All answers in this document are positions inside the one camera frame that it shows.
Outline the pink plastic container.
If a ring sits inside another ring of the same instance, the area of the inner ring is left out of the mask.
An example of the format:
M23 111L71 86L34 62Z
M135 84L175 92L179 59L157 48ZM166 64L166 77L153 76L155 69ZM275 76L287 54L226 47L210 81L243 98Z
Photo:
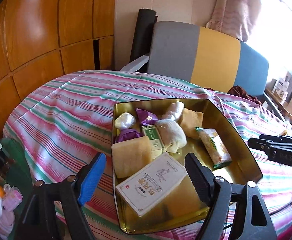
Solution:
M5 184L3 190L5 193L2 199L3 208L9 212L14 211L23 200L20 190L16 186L10 186L9 184Z

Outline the white plastic ball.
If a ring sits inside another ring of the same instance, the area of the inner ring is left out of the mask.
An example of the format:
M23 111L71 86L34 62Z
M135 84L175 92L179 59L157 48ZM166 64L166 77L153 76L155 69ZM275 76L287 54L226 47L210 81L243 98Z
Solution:
M135 122L135 117L132 114L124 112L115 119L114 126L119 130L130 129L135 124Z

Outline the purple snack packet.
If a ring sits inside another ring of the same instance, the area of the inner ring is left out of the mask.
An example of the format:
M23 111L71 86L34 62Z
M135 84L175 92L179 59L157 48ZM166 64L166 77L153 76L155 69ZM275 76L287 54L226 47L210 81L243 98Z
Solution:
M119 135L116 137L115 143L132 140L132 139L140 138L140 137L142 137L142 135L136 129L133 129L133 128L123 129L122 131L120 131Z
M139 108L136 108L135 111L142 126L154 125L158 121L158 117L149 111Z

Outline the wooden wardrobe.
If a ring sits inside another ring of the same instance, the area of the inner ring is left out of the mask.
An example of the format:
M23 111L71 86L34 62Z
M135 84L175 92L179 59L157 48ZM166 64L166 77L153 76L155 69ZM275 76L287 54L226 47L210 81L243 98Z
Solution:
M114 69L115 0L3 0L0 138L35 89L65 74Z

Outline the pink curtain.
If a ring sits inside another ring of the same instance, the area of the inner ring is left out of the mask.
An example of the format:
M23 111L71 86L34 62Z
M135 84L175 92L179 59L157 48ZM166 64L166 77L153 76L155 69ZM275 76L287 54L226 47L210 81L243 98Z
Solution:
M217 0L206 27L246 42L261 9L261 0Z

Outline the green white candy bag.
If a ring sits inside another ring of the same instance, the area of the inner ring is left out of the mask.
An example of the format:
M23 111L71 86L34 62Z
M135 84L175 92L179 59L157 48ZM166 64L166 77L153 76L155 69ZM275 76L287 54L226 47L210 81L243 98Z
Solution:
M214 128L196 127L195 130L213 162L214 169L226 167L232 162L226 146Z

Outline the gold tin tray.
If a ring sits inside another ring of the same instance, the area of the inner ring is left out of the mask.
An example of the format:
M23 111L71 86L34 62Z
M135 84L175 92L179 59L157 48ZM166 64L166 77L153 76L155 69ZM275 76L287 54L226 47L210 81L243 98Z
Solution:
M212 172L230 183L246 184L248 181L259 182L263 175L247 144L235 127L208 99L181 99L187 109L203 113L203 128L214 128L226 146L232 162ZM124 112L136 115L136 109L145 109L158 116L162 115L176 99L157 99L117 103L113 117ZM205 219L208 206L201 202L189 177L158 203L150 212L139 217L125 203L118 193L114 194L119 225L124 233L139 235L173 230Z

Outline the white appliance carton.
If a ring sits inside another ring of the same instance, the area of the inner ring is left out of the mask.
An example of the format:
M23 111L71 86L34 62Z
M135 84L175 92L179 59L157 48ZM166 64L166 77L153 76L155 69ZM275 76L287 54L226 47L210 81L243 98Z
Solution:
M287 96L288 86L289 82L287 82L285 79L279 78L275 82L272 93L278 98L284 99Z

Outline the grey yellow blue chair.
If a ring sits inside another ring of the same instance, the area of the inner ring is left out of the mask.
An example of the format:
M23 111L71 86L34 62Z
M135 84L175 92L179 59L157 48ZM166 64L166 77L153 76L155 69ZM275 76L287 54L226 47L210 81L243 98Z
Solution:
M274 114L283 115L265 93L269 63L246 43L197 25L155 23L150 51L126 66L123 72L146 72L185 80L203 88L228 92L233 86L267 102Z

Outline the small green white box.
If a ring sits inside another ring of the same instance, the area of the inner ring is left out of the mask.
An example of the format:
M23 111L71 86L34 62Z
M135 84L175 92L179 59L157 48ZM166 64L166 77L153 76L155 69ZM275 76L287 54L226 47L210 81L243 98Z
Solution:
M164 144L157 127L155 125L147 125L142 126L141 130L150 140L152 159L156 159L164 152Z

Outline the large white tea box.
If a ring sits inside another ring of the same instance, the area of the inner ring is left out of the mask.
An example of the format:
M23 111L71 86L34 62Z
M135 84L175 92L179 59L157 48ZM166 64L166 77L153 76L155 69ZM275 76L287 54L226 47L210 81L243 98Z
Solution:
M186 175L185 167L164 152L115 189L133 211L142 217L179 186Z

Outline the large yellow sponge block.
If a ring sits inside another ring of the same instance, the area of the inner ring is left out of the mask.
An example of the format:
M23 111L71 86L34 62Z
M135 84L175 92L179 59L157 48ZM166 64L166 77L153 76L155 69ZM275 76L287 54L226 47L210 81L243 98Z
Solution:
M117 142L111 150L117 178L130 177L152 162L151 144L146 136Z

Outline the black rolled mat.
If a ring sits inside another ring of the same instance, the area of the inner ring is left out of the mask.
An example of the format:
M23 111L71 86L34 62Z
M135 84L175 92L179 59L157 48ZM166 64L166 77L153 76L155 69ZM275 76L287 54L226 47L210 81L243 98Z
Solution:
M135 24L130 62L150 52L154 25L158 18L156 14L157 12L152 9L139 9Z

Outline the beige cloth roll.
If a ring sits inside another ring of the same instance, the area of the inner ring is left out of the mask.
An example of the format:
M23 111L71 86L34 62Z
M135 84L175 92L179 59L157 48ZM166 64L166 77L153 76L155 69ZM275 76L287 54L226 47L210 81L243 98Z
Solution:
M186 146L186 135L177 122L162 119L158 120L155 126L161 136L166 151L176 153L178 149Z

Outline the wooden desk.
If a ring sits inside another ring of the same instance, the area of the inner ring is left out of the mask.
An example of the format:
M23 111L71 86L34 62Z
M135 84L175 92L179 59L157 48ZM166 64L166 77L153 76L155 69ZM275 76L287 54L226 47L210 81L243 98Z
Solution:
M282 116L289 121L292 121L292 114L281 104L281 101L276 97L275 94L271 92L270 89L265 88L264 92L268 97L270 97L271 101L275 104L276 108L279 110L279 112L282 114Z

